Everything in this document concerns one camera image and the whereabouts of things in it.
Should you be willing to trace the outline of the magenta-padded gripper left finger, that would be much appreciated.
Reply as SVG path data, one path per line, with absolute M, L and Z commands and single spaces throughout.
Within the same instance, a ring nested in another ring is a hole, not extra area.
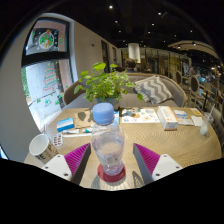
M 79 185 L 91 154 L 89 143 L 78 147 L 65 156 L 58 154 L 42 169 Z

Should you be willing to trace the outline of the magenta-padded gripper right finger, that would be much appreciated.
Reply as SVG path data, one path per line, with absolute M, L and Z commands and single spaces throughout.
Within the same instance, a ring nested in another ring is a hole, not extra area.
M 133 144 L 133 154 L 145 184 L 152 183 L 182 169 L 182 166 L 168 154 L 159 155 L 137 143 Z

